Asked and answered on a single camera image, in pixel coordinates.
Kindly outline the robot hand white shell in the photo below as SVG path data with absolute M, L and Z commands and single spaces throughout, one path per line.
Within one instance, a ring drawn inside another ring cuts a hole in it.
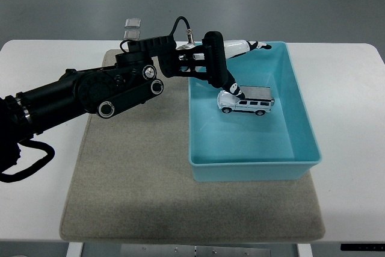
M 206 72 L 209 76 L 208 83 L 215 88 L 222 88 L 239 99 L 244 99 L 244 93 L 227 69 L 226 60 L 246 54 L 254 49 L 271 49 L 271 45 L 257 41 L 223 40 L 222 34 L 218 31 L 206 33 L 202 44 L 204 48 L 208 49 L 204 52 L 205 61 L 208 62 L 206 66 Z

